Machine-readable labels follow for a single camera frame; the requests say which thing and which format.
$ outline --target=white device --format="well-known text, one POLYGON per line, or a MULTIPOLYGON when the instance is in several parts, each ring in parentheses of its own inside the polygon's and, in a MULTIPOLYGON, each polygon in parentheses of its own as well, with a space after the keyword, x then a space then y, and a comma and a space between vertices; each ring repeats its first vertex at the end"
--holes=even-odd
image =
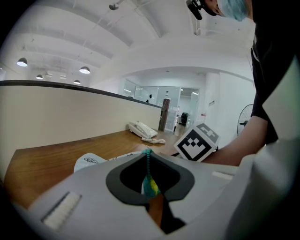
POLYGON ((154 131, 152 128, 148 127, 146 124, 143 124, 139 121, 132 121, 128 124, 129 130, 134 132, 136 135, 140 136, 141 138, 152 138, 158 133, 154 131))

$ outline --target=wooden desk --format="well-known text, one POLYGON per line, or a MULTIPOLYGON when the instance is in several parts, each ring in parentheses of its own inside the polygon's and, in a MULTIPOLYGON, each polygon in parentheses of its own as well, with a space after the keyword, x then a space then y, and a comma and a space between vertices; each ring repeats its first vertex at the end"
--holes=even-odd
POLYGON ((74 142, 16 150, 7 169, 4 187, 12 201, 28 208, 43 192, 71 175, 75 162, 85 153, 91 152, 104 159, 148 147, 167 155, 176 153, 174 144, 178 136, 158 131, 155 138, 165 139, 166 144, 142 142, 140 137, 126 130, 74 142))

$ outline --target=electric fan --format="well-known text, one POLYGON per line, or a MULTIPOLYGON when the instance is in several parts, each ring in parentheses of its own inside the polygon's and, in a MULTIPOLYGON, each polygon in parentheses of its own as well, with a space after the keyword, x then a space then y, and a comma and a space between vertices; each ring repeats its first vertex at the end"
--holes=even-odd
POLYGON ((244 127, 248 123, 248 121, 251 118, 253 104, 249 104, 246 107, 244 107, 243 111, 240 113, 239 121, 238 121, 238 127, 237 127, 237 133, 240 135, 240 133, 243 131, 244 127))

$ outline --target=ceiling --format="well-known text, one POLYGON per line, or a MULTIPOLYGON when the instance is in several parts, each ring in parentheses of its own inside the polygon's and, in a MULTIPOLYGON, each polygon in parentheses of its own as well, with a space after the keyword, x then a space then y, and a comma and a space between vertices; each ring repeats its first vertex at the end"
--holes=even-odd
POLYGON ((202 67, 186 66, 160 67, 134 72, 123 77, 134 83, 138 83, 144 86, 145 84, 152 82, 153 80, 175 80, 175 78, 180 78, 183 80, 204 79, 205 69, 203 69, 202 67))
POLYGON ((111 11, 109 4, 115 1, 37 1, 12 31, 9 42, 17 51, 12 56, 25 57, 32 69, 67 73, 88 66, 93 73, 126 51, 159 38, 197 36, 245 48, 252 44, 252 22, 205 12, 197 21, 185 0, 123 0, 111 11))

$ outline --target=white curved wall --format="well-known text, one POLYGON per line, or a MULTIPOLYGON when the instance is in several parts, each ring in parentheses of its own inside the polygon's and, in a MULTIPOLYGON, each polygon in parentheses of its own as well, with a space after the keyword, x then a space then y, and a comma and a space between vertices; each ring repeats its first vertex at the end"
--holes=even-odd
POLYGON ((92 85, 102 80, 152 68, 189 66, 204 72, 225 72, 253 80, 247 52, 208 38, 164 38, 129 50, 94 74, 92 85))
POLYGON ((253 104, 255 87, 252 82, 220 73, 206 75, 205 124, 220 136, 222 148, 237 137, 237 124, 241 111, 253 104))

